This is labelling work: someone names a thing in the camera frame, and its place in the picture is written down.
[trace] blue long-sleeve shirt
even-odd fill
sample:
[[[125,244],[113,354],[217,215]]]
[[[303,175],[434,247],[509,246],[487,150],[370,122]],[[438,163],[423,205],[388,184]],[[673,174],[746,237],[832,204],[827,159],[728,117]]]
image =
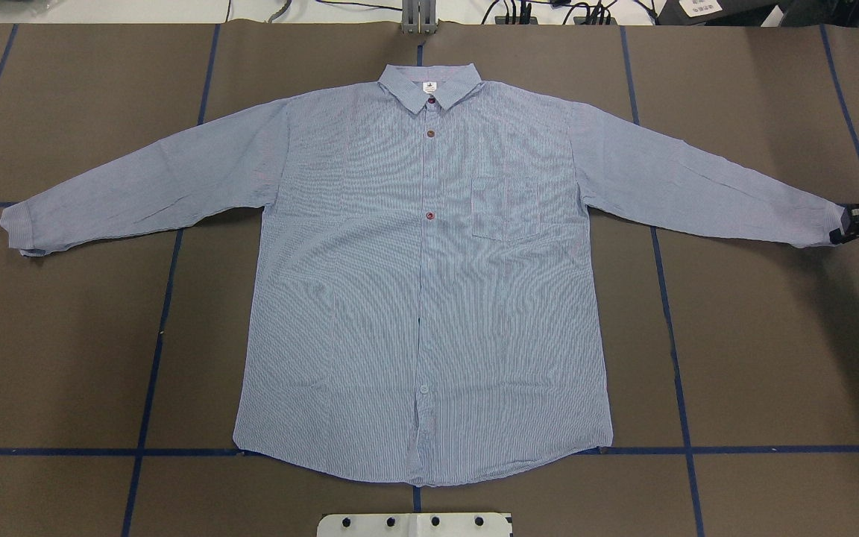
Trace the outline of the blue long-sleeve shirt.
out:
[[[611,444],[586,204],[798,247],[829,244],[843,213],[467,65],[388,66],[225,116],[1,223],[11,248],[40,256],[263,207],[236,444],[448,486]]]

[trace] white sticker label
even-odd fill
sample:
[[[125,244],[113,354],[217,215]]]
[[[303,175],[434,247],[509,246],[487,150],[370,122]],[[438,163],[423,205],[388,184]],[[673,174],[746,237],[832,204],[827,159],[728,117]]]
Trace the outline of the white sticker label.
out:
[[[722,10],[718,0],[679,0],[679,4],[689,17],[700,17]]]

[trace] shirt sleeve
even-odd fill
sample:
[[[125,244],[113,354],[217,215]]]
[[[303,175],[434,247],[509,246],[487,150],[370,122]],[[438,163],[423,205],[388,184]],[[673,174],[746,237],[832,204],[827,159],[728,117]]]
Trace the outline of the shirt sleeve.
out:
[[[680,139],[572,103],[569,136],[584,204],[708,237],[830,245],[844,208]]]
[[[11,205],[0,221],[9,247],[43,256],[188,227],[231,207],[273,204],[289,143],[286,102],[165,137]]]

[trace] chest pocket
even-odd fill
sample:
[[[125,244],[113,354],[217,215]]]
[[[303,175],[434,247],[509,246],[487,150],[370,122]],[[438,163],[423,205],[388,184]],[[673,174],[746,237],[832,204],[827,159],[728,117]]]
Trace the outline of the chest pocket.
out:
[[[515,241],[539,232],[538,185],[532,178],[473,179],[473,235]]]

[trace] striped shirt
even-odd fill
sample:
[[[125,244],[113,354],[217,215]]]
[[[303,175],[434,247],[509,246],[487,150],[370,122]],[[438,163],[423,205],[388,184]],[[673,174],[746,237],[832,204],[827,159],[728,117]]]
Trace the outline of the striped shirt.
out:
[[[166,137],[1,223],[40,256],[263,207],[236,445],[452,486],[611,444],[586,205],[797,247],[843,211],[473,65],[388,66]]]

